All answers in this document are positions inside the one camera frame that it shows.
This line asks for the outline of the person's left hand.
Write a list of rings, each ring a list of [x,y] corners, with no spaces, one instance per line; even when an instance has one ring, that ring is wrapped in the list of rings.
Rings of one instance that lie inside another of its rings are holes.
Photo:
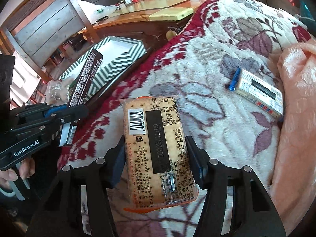
[[[32,158],[26,158],[21,162],[19,168],[19,175],[22,179],[31,177],[35,173],[35,161]],[[4,189],[11,189],[9,182],[16,181],[18,174],[14,169],[8,169],[0,172],[1,187]]]

